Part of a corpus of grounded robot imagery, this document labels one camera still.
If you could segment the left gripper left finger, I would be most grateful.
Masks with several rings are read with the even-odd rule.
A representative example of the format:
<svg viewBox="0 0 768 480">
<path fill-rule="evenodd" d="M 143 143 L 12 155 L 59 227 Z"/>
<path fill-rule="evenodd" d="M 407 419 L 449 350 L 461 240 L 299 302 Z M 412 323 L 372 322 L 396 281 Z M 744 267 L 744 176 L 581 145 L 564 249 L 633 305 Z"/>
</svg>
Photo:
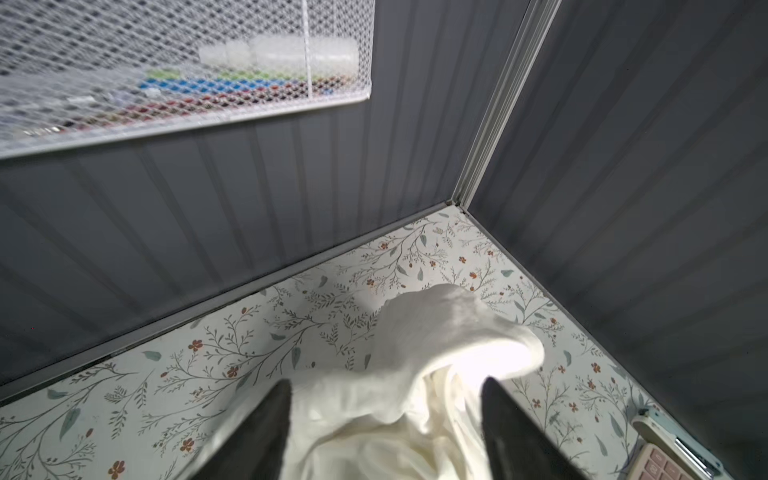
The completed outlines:
<svg viewBox="0 0 768 480">
<path fill-rule="evenodd" d="M 277 479 L 290 430 L 292 389 L 278 381 L 254 405 L 247 399 L 187 465 L 189 479 Z"/>
</svg>

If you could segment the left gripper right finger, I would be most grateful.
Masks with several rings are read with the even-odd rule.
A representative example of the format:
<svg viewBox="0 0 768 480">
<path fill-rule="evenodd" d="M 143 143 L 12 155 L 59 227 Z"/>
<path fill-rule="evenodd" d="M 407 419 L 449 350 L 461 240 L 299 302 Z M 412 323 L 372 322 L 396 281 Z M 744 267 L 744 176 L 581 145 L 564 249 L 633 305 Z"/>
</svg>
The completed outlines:
<svg viewBox="0 0 768 480">
<path fill-rule="evenodd" d="M 493 479 L 586 479 L 492 377 L 482 385 L 481 414 Z"/>
</svg>

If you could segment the white printed t shirt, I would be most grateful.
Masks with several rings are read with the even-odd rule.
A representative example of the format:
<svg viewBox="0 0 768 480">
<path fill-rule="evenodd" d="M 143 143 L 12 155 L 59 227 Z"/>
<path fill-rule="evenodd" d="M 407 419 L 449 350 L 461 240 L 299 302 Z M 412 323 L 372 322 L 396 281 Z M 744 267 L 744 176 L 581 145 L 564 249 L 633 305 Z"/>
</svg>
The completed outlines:
<svg viewBox="0 0 768 480">
<path fill-rule="evenodd" d="M 487 479 L 483 382 L 528 375 L 544 358 L 529 328 L 459 286 L 399 295 L 376 315 L 365 369 L 280 379 L 290 382 L 292 400 L 277 479 Z M 256 405 L 280 380 L 238 394 L 190 462 L 240 405 Z"/>
</svg>

